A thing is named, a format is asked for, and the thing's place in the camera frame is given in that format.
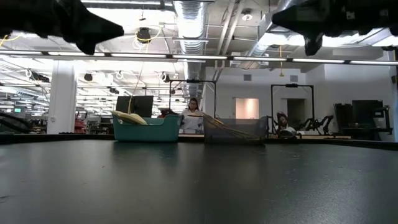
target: ceiling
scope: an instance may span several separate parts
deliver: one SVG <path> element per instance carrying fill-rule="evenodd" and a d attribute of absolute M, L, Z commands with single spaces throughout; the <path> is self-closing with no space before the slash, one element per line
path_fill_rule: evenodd
<path fill-rule="evenodd" d="M 244 8 L 251 9 L 252 19 L 244 21 L 238 13 L 239 19 L 236 29 L 233 31 L 234 39 L 228 46 L 227 54 L 240 52 L 245 54 L 256 43 L 257 27 L 264 14 L 276 8 L 278 0 L 260 1 L 246 0 Z M 222 31 L 223 14 L 227 10 L 230 0 L 216 0 L 208 5 L 208 21 L 206 27 L 206 44 L 205 54 L 215 54 L 219 38 Z M 125 30 L 125 36 L 113 40 L 109 40 L 97 45 L 97 52 L 140 52 L 140 53 L 180 53 L 180 44 L 173 40 L 178 37 L 178 29 L 176 26 L 176 17 L 171 11 L 150 11 L 150 10 L 132 10 L 132 9 L 89 9 L 105 19 L 113 21 Z M 135 39 L 136 32 L 140 27 L 149 27 L 153 39 L 148 45 L 140 45 Z M 38 50 L 38 51 L 78 51 L 74 44 L 66 43 L 58 37 L 49 37 L 41 39 L 35 34 L 14 33 L 19 36 L 14 41 L 4 42 L 1 46 L 2 50 Z M 280 48 L 269 47 L 267 54 L 272 57 L 305 57 L 303 47 L 296 45 L 282 45 Z M 376 59 L 381 57 L 382 51 L 379 48 L 361 46 L 361 47 L 345 47 L 345 48 L 322 48 L 317 53 L 316 58 L 360 58 L 360 59 Z M 166 97 L 169 92 L 164 88 L 168 88 L 169 84 L 161 80 L 163 73 L 169 74 L 173 79 L 184 79 L 184 66 L 182 62 L 130 62 L 130 61 L 95 61 L 80 60 L 77 62 L 84 70 L 79 74 L 79 82 L 81 85 L 109 85 L 115 86 L 151 86 L 153 89 L 147 90 L 148 95 L 160 95 L 159 107 L 165 105 L 162 101 L 168 101 Z M 280 68 L 280 63 L 269 63 L 269 70 Z M 304 63 L 286 63 L 284 68 L 299 68 L 302 72 L 306 72 L 313 68 L 313 65 Z M 3 83 L 13 84 L 35 84 L 40 81 L 31 80 L 28 76 L 28 70 L 37 72 L 43 76 L 50 78 L 52 76 L 52 60 L 49 59 L 32 59 L 32 58 L 0 58 L 0 79 Z M 92 82 L 84 80 L 86 73 L 93 74 L 96 78 Z M 140 88 L 120 88 L 124 95 L 143 95 L 145 91 Z M 41 102 L 48 106 L 50 88 L 37 87 L 19 87 L 15 88 L 18 92 L 31 93 L 40 96 Z M 17 96 L 18 93 L 11 91 L 9 88 L 0 88 L 0 98 L 12 95 Z M 180 102 L 175 103 L 175 108 L 184 108 L 183 102 L 184 91 L 177 91 L 175 97 L 181 97 Z M 107 97 L 107 102 L 101 102 L 101 99 Z M 100 110 L 97 113 L 109 111 L 114 107 L 117 95 L 110 93 L 107 88 L 80 88 L 78 90 L 77 105 L 82 108 L 92 108 L 86 106 L 89 104 L 97 104 Z M 12 105 L 16 100 L 2 100 L 2 105 Z"/>

